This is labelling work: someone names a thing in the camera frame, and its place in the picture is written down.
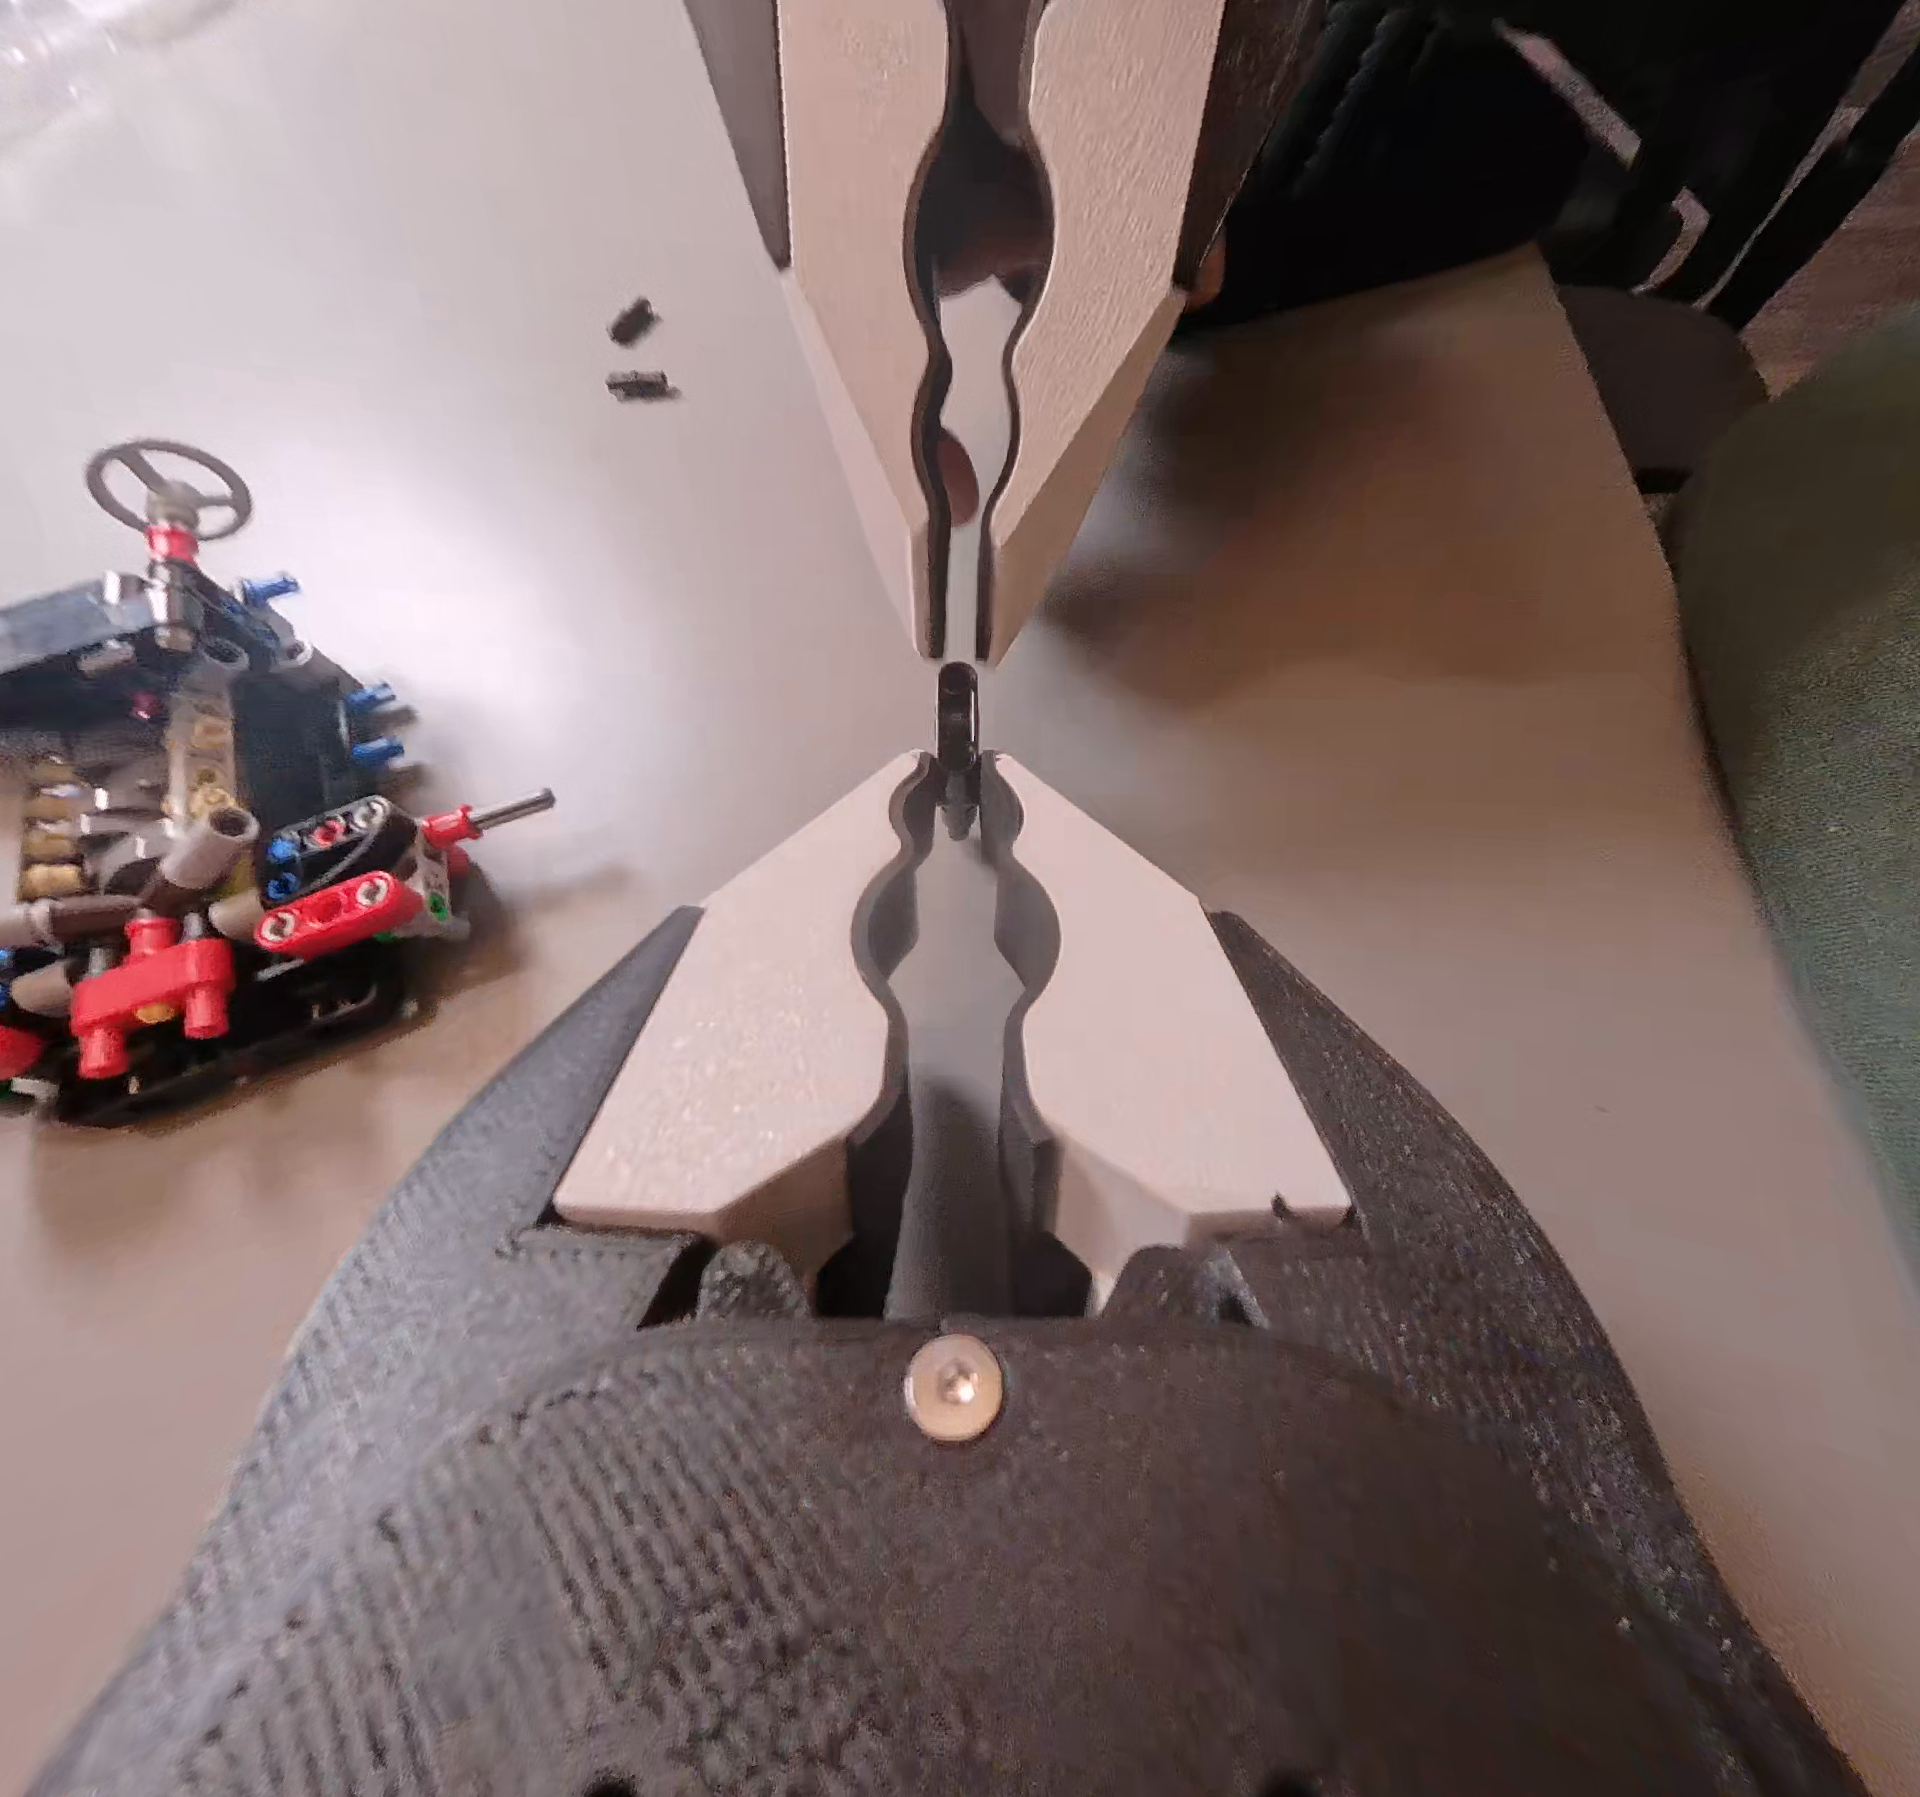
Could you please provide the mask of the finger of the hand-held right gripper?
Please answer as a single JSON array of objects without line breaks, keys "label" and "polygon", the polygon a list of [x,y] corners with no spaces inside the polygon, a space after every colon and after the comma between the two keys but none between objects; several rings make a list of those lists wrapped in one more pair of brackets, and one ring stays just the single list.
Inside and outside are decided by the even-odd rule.
[{"label": "finger of the hand-held right gripper", "polygon": [[984,514],[978,658],[1000,662],[1092,504],[1165,348],[1225,0],[1044,0],[1020,116],[1050,257],[1006,361],[1013,432]]},{"label": "finger of the hand-held right gripper", "polygon": [[945,636],[932,460],[942,356],[916,255],[947,124],[943,0],[774,0],[789,261],[783,290],[851,510],[908,641]]}]

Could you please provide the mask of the lego car model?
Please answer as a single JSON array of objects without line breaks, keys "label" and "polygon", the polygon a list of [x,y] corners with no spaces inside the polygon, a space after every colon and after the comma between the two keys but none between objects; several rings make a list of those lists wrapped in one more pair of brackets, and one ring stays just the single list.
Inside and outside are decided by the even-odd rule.
[{"label": "lego car model", "polygon": [[212,452],[116,442],[83,486],[142,564],[5,603],[3,1092],[127,1127],[409,1020],[471,845],[555,796],[397,801],[395,691],[294,631],[294,580],[208,576],[254,514]]}]

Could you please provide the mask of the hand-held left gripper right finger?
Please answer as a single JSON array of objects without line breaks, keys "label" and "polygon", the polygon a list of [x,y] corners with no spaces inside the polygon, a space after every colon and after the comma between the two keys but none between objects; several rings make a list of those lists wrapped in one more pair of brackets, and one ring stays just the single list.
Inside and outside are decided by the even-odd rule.
[{"label": "hand-held left gripper right finger", "polygon": [[1347,1225],[1353,1195],[1198,897],[1001,752],[978,835],[1020,985],[1000,1135],[1022,1249],[1105,1300],[1147,1250]]}]

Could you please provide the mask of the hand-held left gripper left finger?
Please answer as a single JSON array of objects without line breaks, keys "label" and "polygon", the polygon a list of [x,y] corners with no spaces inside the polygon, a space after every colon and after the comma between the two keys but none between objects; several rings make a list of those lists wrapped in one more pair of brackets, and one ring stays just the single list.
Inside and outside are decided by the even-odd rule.
[{"label": "hand-held left gripper left finger", "polygon": [[927,848],[908,749],[701,906],[551,1207],[585,1232],[844,1247],[850,1156],[900,1092],[874,901]]}]

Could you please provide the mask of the black lego beam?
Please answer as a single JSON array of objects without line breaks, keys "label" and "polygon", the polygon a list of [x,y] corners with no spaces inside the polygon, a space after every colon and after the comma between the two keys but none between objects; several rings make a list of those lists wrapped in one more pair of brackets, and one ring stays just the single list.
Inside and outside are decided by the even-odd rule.
[{"label": "black lego beam", "polygon": [[939,808],[947,836],[960,844],[977,825],[984,770],[974,665],[943,662],[936,688],[932,767],[939,777]]}]

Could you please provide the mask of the dark chair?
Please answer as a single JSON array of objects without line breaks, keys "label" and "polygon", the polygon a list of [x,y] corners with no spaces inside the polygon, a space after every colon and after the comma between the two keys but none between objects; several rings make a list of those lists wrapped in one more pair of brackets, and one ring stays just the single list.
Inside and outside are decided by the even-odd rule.
[{"label": "dark chair", "polygon": [[1542,255],[1627,464],[1676,488],[1744,331],[1916,136],[1916,0],[1349,0],[1501,33],[1590,132]]}]

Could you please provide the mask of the person's right hand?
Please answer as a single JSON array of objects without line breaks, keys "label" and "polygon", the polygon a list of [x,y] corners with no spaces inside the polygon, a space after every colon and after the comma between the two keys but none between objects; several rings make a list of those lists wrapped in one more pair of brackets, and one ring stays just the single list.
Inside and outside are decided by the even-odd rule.
[{"label": "person's right hand", "polygon": [[[1036,278],[1047,253],[1044,210],[1033,197],[981,195],[955,188],[925,193],[920,249],[932,295],[965,295],[986,280],[1020,288]],[[932,441],[932,458],[947,496],[947,519],[967,526],[977,516],[981,489],[967,445],[947,428]]]}]

